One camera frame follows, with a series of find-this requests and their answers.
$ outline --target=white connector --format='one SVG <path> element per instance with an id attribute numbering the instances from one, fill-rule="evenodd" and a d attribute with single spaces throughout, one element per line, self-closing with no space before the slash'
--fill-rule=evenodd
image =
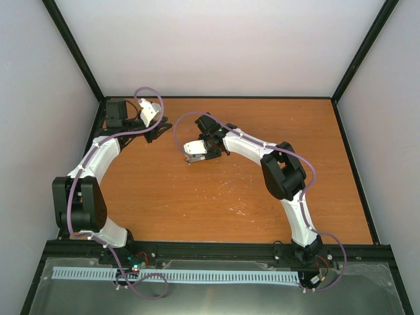
<path id="1" fill-rule="evenodd" d="M 158 103 L 151 103 L 144 98 L 140 99 L 140 106 L 142 111 L 140 112 L 140 118 L 146 127 L 149 127 L 150 122 L 155 119 L 162 111 L 161 106 Z"/>

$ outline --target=black corner post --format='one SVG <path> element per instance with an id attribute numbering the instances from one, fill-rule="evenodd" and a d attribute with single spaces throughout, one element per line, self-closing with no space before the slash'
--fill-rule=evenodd
<path id="1" fill-rule="evenodd" d="M 340 81 L 339 86 L 334 92 L 334 95 L 331 97 L 331 101 L 334 105 L 340 101 L 340 98 L 344 94 L 344 91 L 347 89 L 348 85 L 352 81 L 352 78 L 356 74 L 360 64 L 363 62 L 364 58 L 368 54 L 370 47 L 376 40 L 376 37 L 381 32 L 383 26 L 387 22 L 389 16 L 393 12 L 395 6 L 399 0 L 385 0 L 381 10 L 373 21 L 372 26 L 370 27 L 368 33 L 366 34 L 362 44 L 360 45 L 357 53 L 354 55 L 350 66 L 347 68 L 346 73 Z"/>
<path id="2" fill-rule="evenodd" d="M 52 18 L 52 21 L 54 22 L 55 26 L 57 27 L 64 41 L 66 42 L 67 47 L 72 53 L 74 60 L 77 62 L 77 65 L 79 66 L 81 73 L 85 77 L 87 84 L 89 84 L 89 86 L 91 87 L 96 99 L 98 100 L 98 102 L 102 102 L 105 99 L 104 95 L 102 94 L 102 91 L 100 90 L 99 85 L 96 82 L 91 69 L 87 65 L 86 60 L 79 49 L 79 46 L 77 46 L 76 40 L 74 39 L 70 29 L 68 28 L 66 21 L 61 15 L 60 9 L 57 7 L 57 4 L 54 0 L 42 0 L 42 2 L 44 3 L 45 8 L 47 9 L 48 13 Z"/>

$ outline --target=wooden tabletop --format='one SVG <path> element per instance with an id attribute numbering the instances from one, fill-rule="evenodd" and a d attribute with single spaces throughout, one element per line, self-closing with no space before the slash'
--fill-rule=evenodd
<path id="1" fill-rule="evenodd" d="M 165 99 L 171 123 L 197 110 L 267 142 L 289 142 L 317 171 L 306 197 L 315 227 L 343 243 L 372 243 L 329 100 Z M 186 117 L 180 124 L 181 144 L 197 140 L 197 118 Z M 308 183 L 312 175 L 304 168 Z M 151 144 L 136 138 L 114 159 L 101 190 L 108 216 L 136 240 L 291 240 L 284 209 L 268 193 L 259 166 L 238 154 L 188 164 L 173 129 Z"/>

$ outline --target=black wire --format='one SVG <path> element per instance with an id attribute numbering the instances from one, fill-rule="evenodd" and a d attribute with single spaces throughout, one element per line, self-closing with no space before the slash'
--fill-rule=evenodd
<path id="1" fill-rule="evenodd" d="M 127 103 L 129 103 L 132 107 L 134 107 L 134 109 L 136 110 L 136 117 L 134 117 L 134 118 L 129 118 L 129 119 L 127 119 L 127 120 L 136 120 L 137 119 L 137 117 L 138 117 L 138 108 L 137 108 L 137 106 L 135 106 L 130 100 L 125 100 Z"/>

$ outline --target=wooden table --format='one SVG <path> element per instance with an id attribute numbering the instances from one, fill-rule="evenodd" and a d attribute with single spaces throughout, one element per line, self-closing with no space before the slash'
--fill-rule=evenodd
<path id="1" fill-rule="evenodd" d="M 267 142 L 288 141 L 317 170 L 307 194 L 315 227 L 343 243 L 372 243 L 329 100 L 165 99 L 171 123 L 193 110 Z M 197 118 L 180 124 L 181 144 L 197 139 Z M 290 242 L 285 212 L 268 193 L 260 167 L 237 154 L 189 165 L 172 131 L 151 144 L 136 138 L 112 162 L 101 183 L 112 220 L 136 240 Z M 312 175 L 304 167 L 308 183 Z"/>

